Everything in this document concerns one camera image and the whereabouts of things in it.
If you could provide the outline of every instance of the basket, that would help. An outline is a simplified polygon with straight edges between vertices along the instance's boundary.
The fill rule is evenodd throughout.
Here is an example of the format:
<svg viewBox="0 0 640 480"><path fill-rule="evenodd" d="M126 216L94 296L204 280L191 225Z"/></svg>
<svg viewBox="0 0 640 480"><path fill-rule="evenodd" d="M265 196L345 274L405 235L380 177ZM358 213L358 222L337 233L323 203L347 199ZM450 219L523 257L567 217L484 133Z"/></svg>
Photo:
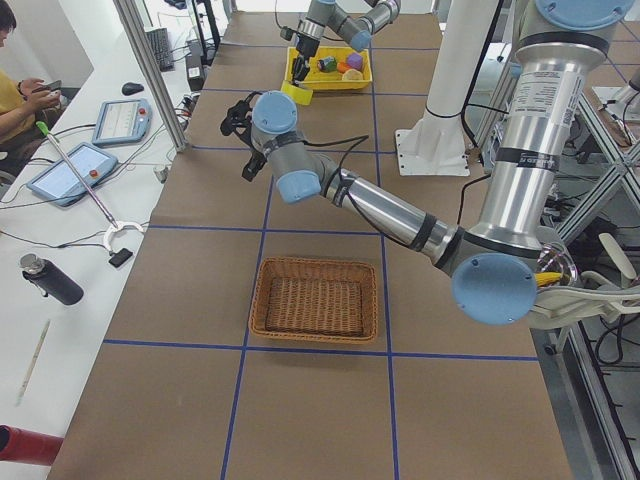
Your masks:
<svg viewBox="0 0 640 480"><path fill-rule="evenodd" d="M260 265L249 328L262 337L367 343L378 330L373 266L306 258Z"/></svg>
<svg viewBox="0 0 640 480"><path fill-rule="evenodd" d="M342 80L340 72L321 72L318 69L318 60L329 56L335 57L336 61L344 62L355 50L349 47L318 47L315 57L309 59L311 71L307 74L304 82L300 82L307 88L314 91L322 90L359 90L366 87L373 81L371 73L371 63L369 62L369 52L363 50L358 52L363 58L362 80ZM291 80L291 68L293 61L298 56L298 51L294 47L287 48L287 67L284 71L285 81Z"/></svg>

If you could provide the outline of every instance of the red cylinder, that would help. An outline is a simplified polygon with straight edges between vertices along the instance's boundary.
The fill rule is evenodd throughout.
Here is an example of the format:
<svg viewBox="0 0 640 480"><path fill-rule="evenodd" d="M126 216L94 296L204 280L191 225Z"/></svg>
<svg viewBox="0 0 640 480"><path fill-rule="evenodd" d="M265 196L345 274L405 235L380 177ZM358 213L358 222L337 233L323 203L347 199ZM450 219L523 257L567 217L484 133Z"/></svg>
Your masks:
<svg viewBox="0 0 640 480"><path fill-rule="evenodd" d="M0 425L0 460L52 465L62 438Z"/></svg>

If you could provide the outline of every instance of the person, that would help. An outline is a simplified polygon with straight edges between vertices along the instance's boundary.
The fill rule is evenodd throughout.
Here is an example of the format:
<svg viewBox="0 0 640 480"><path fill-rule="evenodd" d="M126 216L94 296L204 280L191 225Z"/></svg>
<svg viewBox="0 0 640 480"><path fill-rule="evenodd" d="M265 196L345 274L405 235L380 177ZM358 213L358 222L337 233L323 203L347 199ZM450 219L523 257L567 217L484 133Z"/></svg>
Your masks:
<svg viewBox="0 0 640 480"><path fill-rule="evenodd" d="M0 48L17 25L9 4L0 0ZM0 170L17 176L45 140L36 121L51 128L60 118L60 91L42 87L45 85L41 78L18 82L0 69L0 152L6 153L6 158L0 160Z"/></svg>

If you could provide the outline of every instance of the black thermos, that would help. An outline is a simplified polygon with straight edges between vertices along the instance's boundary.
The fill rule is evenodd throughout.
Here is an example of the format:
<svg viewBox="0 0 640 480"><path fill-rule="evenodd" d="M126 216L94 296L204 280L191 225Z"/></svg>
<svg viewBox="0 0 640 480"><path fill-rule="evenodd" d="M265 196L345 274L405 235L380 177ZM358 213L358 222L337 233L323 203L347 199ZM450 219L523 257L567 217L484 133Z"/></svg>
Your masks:
<svg viewBox="0 0 640 480"><path fill-rule="evenodd" d="M44 290L45 297L51 295L65 305L73 305L84 295L76 282L45 258L29 253L20 259L20 267L25 280Z"/></svg>

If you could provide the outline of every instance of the yellow shirt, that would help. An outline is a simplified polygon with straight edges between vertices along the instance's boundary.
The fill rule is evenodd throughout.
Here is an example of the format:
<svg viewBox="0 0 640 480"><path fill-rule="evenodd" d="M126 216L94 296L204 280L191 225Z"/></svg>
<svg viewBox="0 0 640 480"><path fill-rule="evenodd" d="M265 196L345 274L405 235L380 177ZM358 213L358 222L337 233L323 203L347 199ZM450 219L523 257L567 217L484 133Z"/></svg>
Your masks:
<svg viewBox="0 0 640 480"><path fill-rule="evenodd" d="M16 82L7 76L2 70L0 70L0 115L4 115L11 110L18 108L24 103L24 99L18 88ZM0 143L4 143L10 138L15 137L19 133L22 133L30 129L36 121L35 115L29 115L24 119L20 125L11 130L6 135L0 136Z"/></svg>

